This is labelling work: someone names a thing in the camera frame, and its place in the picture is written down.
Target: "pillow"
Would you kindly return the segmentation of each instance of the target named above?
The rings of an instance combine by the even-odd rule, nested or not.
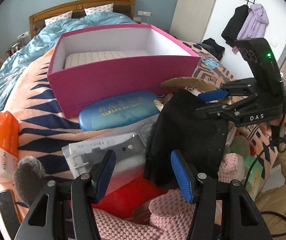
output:
[[[91,15],[96,12],[113,12],[113,3],[91,7],[91,8],[86,8],[84,9],[84,11],[86,15]]]
[[[67,13],[63,13],[61,15],[58,15],[58,16],[54,16],[52,18],[48,18],[45,20],[45,26],[51,24],[51,23],[54,23],[56,22],[57,20],[60,20],[60,19],[71,19],[72,18],[72,13],[73,11],[69,11]]]

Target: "pink box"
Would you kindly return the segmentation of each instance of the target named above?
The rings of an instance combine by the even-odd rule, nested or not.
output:
[[[125,51],[131,56],[65,69],[71,54],[101,51]],[[152,25],[105,25],[62,34],[47,78],[65,117],[72,118],[84,107],[116,95],[174,92],[160,88],[160,83],[192,76],[199,61],[190,48]]]

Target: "blue gripper pad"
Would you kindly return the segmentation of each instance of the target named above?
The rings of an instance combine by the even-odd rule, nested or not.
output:
[[[116,165],[115,151],[108,150],[92,179],[92,185],[95,190],[95,197],[94,197],[95,203],[99,203],[100,200],[104,198],[115,165]]]
[[[183,198],[192,204],[194,198],[192,192],[196,187],[196,180],[180,151],[175,150],[171,153],[171,165]]]
[[[228,93],[225,90],[218,89],[206,93],[201,93],[197,97],[203,100],[204,102],[211,102],[219,99],[223,99],[228,96]]]

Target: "metal screw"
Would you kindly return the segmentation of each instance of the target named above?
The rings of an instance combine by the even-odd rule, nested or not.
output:
[[[88,179],[90,177],[90,175],[88,173],[83,173],[81,175],[81,179]]]
[[[55,181],[54,181],[54,180],[50,180],[50,181],[47,183],[47,185],[48,185],[49,187],[53,187],[53,186],[55,185]]]
[[[206,179],[206,174],[205,174],[205,173],[199,173],[199,174],[197,175],[197,177],[198,177],[199,179]]]
[[[237,180],[237,179],[233,179],[232,183],[233,183],[234,186],[240,186],[241,185],[241,182],[239,180]]]

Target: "lavender hoodie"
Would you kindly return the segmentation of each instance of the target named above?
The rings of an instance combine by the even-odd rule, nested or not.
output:
[[[253,4],[250,8],[252,11],[250,11],[237,36],[238,40],[264,37],[265,29],[268,24],[266,11],[261,4]]]

